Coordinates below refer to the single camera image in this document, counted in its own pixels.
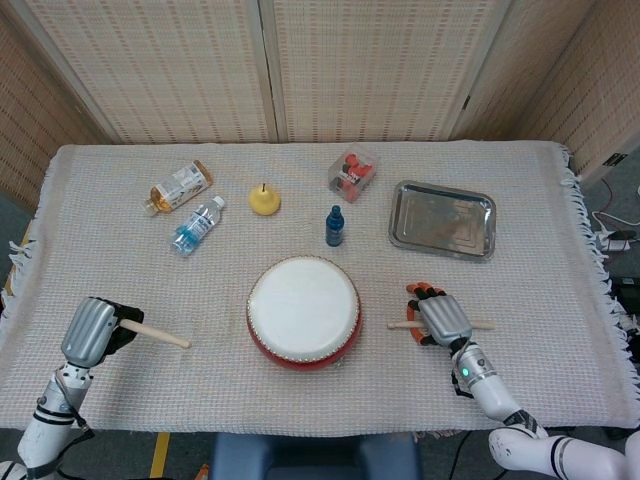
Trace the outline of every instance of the clear plastic box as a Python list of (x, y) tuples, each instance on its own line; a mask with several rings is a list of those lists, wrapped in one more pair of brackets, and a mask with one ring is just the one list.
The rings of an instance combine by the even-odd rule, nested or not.
[(362, 145), (349, 145), (329, 167), (329, 189), (347, 202), (355, 202), (376, 174), (377, 162), (378, 158)]

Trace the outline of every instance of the metal tray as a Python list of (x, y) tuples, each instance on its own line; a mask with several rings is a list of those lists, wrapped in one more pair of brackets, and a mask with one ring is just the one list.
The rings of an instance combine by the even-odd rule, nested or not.
[(395, 188), (389, 240), (397, 247), (486, 261), (495, 232), (496, 204), (487, 195), (409, 180)]

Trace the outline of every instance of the tablecloth fringe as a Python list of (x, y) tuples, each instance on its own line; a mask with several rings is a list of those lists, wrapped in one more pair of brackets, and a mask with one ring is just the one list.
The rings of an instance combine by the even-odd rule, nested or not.
[(625, 310), (622, 305), (610, 296), (611, 293), (611, 279), (609, 272), (604, 268), (604, 260), (608, 258), (600, 250), (598, 250), (596, 244), (596, 235), (591, 228), (591, 222), (589, 221), (589, 212), (584, 204), (584, 195), (580, 190), (581, 178), (576, 176), (570, 169), (569, 165), (572, 159), (571, 151), (563, 146), (562, 154), (565, 161), (564, 179), (561, 184), (566, 188), (565, 193), (570, 200), (570, 204), (573, 205), (576, 211), (576, 218), (578, 218), (578, 230), (582, 235), (587, 249), (591, 255), (591, 259), (595, 265), (596, 279), (599, 293), (601, 294), (601, 302), (598, 302), (601, 308), (600, 317), (607, 319), (611, 328), (607, 328), (607, 332), (611, 337), (613, 345), (618, 347), (618, 356), (616, 360), (620, 366), (620, 371), (624, 372), (628, 377), (628, 381), (624, 383), (623, 388), (627, 388), (630, 395), (627, 398), (635, 398), (636, 402), (632, 405), (632, 410), (635, 414), (636, 422), (640, 422), (640, 377), (638, 371), (635, 369), (630, 361), (631, 353), (627, 351), (627, 333), (620, 325), (622, 318), (625, 314)]
[(40, 201), (38, 208), (29, 227), (29, 238), (24, 245), (16, 245), (9, 242), (9, 247), (14, 254), (10, 254), (9, 258), (14, 268), (9, 274), (10, 290), (3, 287), (0, 292), (4, 310), (0, 315), (0, 349), (4, 346), (6, 339), (9, 337), (9, 331), (15, 327), (18, 321), (13, 312), (17, 308), (18, 301), (25, 295), (27, 281), (33, 270), (33, 265), (38, 262), (41, 251), (40, 224), (43, 221), (45, 204), (47, 203), (53, 190), (53, 178), (58, 168), (58, 156), (54, 156), (50, 162), (50, 166), (45, 173), (42, 188), (40, 189)]

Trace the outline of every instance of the blue chair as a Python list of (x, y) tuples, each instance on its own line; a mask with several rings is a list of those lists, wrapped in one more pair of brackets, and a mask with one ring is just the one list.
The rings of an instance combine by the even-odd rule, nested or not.
[(410, 433), (298, 438), (219, 433), (209, 480), (422, 480)]

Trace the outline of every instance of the plastic bottle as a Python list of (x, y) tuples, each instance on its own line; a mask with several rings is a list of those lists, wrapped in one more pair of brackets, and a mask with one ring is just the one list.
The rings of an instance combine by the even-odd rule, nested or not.
[(149, 198), (143, 206), (147, 214), (169, 213), (213, 183), (213, 175), (200, 162), (181, 168), (170, 178), (151, 188)]
[(204, 236), (220, 222), (220, 211), (225, 201), (220, 197), (200, 205), (185, 223), (176, 228), (171, 238), (171, 248), (182, 256), (193, 252)]
[(331, 213), (327, 216), (326, 241), (330, 247), (337, 247), (344, 238), (344, 217), (340, 213), (340, 207), (331, 207)]

